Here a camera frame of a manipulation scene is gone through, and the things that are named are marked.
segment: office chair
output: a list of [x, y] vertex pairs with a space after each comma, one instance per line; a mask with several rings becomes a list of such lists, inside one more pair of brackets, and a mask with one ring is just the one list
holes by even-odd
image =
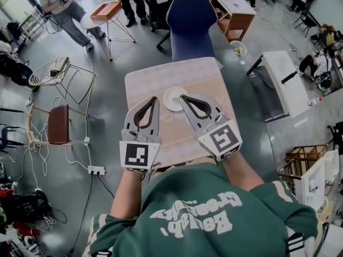
[[208, 30], [217, 20], [209, 0], [174, 0], [167, 13], [173, 61], [215, 57]]
[[336, 145], [338, 145], [338, 154], [343, 154], [343, 122], [338, 122], [332, 128], [331, 126], [327, 126], [332, 133], [332, 139], [327, 143], [330, 144], [333, 142], [333, 150], [335, 149]]
[[163, 3], [157, 3], [157, 0], [145, 0], [149, 8], [149, 24], [151, 31], [155, 32], [156, 29], [165, 29], [169, 31], [161, 41], [156, 45], [158, 50], [162, 50], [162, 44], [170, 38], [170, 27], [166, 22], [166, 15], [173, 0], [167, 0]]
[[316, 25], [316, 23], [315, 23], [310, 17], [308, 17], [306, 14], [302, 13], [301, 15], [302, 15], [302, 16], [305, 16], [305, 19], [303, 19], [302, 22], [301, 22], [299, 25], [297, 25], [295, 28], [298, 28], [300, 25], [304, 24], [304, 25], [306, 26], [306, 28], [303, 30], [303, 32], [306, 31], [306, 29], [307, 29], [306, 36], [305, 36], [305, 37], [307, 37], [307, 34], [309, 33], [310, 28], [316, 27], [317, 25]]

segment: green sweatshirt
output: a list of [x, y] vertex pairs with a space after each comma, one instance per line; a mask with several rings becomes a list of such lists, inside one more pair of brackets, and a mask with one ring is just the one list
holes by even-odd
[[312, 256], [321, 239], [317, 224], [315, 211], [284, 182], [247, 192], [203, 163], [153, 178], [134, 219], [94, 217], [83, 256], [287, 256], [287, 229], [304, 235]]

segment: striped sleeve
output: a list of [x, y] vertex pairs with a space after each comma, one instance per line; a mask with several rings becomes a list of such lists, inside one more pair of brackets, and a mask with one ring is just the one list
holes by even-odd
[[110, 256], [118, 236], [135, 222], [135, 218], [117, 219], [107, 214], [94, 216], [83, 257]]
[[282, 219], [289, 234], [304, 235], [307, 256], [314, 256], [322, 243], [323, 228], [314, 209], [302, 205], [285, 182], [274, 181], [250, 191], [274, 214]]

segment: wooden table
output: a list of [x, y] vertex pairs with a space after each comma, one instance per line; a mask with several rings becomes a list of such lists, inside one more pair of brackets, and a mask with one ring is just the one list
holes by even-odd
[[129, 109], [151, 96], [160, 101], [159, 136], [162, 145], [155, 161], [161, 162], [161, 167], [209, 156], [193, 138], [193, 128], [185, 113], [172, 112], [163, 104], [163, 94], [175, 86], [184, 88], [188, 93], [215, 98], [227, 117], [235, 119], [226, 86], [213, 57], [174, 62], [127, 74], [125, 87]]
[[261, 69], [261, 67], [258, 67], [261, 62], [263, 62], [264, 67], [273, 82], [284, 111], [283, 115], [271, 120], [276, 120], [285, 116], [294, 118], [310, 108], [308, 106], [309, 98], [299, 75], [296, 75], [284, 85], [281, 83], [283, 78], [296, 71], [293, 62], [286, 51], [269, 51], [262, 53], [259, 59], [247, 72], [247, 75], [249, 76], [256, 68]]
[[211, 0], [216, 12], [221, 12], [218, 25], [229, 41], [241, 41], [256, 11], [245, 0]]

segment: brown chair seat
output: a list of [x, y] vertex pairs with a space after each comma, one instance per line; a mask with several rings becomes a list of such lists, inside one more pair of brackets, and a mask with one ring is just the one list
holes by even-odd
[[62, 145], [69, 142], [69, 108], [67, 104], [50, 110], [48, 142], [53, 145]]

